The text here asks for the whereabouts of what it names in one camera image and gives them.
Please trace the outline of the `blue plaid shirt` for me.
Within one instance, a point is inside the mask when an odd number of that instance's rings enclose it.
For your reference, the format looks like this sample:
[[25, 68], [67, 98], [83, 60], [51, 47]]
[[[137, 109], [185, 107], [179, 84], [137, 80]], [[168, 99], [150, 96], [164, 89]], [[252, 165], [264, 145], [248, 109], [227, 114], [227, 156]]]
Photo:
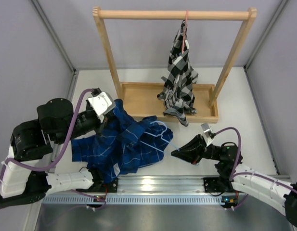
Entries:
[[[164, 158], [159, 152], [143, 143], [165, 151], [168, 144], [159, 137], [152, 137], [144, 132], [159, 134], [165, 128], [158, 123], [156, 116], [135, 121], [124, 110], [121, 99], [115, 100], [114, 118], [107, 123], [100, 135], [71, 141], [72, 161], [86, 162], [87, 168], [100, 170], [104, 183], [112, 182], [119, 175], [136, 173], [138, 169], [148, 167]], [[171, 129], [163, 138], [172, 141]]]

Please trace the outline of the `light blue wire hanger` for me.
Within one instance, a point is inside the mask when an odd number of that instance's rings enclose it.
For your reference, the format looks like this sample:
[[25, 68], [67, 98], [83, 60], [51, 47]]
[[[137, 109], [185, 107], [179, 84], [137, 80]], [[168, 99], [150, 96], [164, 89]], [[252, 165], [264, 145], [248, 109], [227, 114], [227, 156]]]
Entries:
[[[162, 130], [159, 134], [152, 134], [152, 133], [150, 133], [150, 132], [144, 132], [145, 134], [147, 134], [147, 135], [150, 135], [150, 136], [152, 136], [152, 137], [159, 137], [162, 141], [164, 141], [164, 142], [166, 142], [168, 145], [170, 145], [170, 146], [172, 146], [172, 147], [174, 147], [177, 151], [179, 151], [180, 149], [177, 147], [177, 146], [175, 146], [173, 143], [171, 143], [170, 141], [167, 141], [165, 138], [163, 138], [163, 134], [168, 130], [168, 127], [167, 127], [167, 125], [164, 123], [164, 122], [162, 122], [162, 121], [159, 121], [159, 120], [155, 120], [155, 121], [152, 121], [151, 122], [151, 124], [155, 124], [155, 123], [158, 123], [158, 124], [160, 124], [161, 126], [163, 126], [165, 129], [164, 130]], [[150, 145], [150, 144], [147, 144], [147, 143], [145, 143], [145, 142], [143, 142], [143, 141], [141, 141], [140, 140], [140, 142], [141, 143], [143, 143], [143, 144], [145, 144], [145, 145], [147, 145], [147, 146], [149, 146], [149, 147], [151, 147], [151, 148], [153, 148], [153, 149], [155, 149], [155, 150], [157, 150], [157, 151], [159, 151], [159, 152], [162, 152], [162, 153], [165, 153], [164, 151], [162, 151], [161, 149], [158, 149], [158, 148], [156, 148], [156, 147], [153, 147], [152, 145]]]

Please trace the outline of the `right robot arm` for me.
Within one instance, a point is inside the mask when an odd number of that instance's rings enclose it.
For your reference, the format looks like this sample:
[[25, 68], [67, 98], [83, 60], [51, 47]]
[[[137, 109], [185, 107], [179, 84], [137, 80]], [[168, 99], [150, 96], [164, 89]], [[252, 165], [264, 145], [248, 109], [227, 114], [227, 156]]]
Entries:
[[297, 228], [297, 181], [290, 183], [253, 170], [242, 162], [235, 143], [216, 146], [212, 144], [214, 137], [215, 134], [198, 134], [171, 155], [192, 165], [202, 159], [215, 160], [219, 176], [214, 184], [209, 184], [211, 191], [246, 193], [275, 208]]

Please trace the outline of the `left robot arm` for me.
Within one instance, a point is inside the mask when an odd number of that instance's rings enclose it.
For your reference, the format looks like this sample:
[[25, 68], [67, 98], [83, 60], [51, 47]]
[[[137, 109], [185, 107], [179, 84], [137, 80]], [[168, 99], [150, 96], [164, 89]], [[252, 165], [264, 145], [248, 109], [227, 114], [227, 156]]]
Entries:
[[104, 180], [97, 168], [67, 174], [38, 171], [37, 163], [53, 152], [51, 142], [64, 143], [74, 109], [69, 100], [56, 98], [37, 107], [37, 113], [37, 119], [16, 126], [11, 135], [7, 157], [31, 168], [23, 168], [12, 161], [3, 162], [0, 209], [32, 204], [57, 192], [77, 190], [91, 193], [103, 187]]

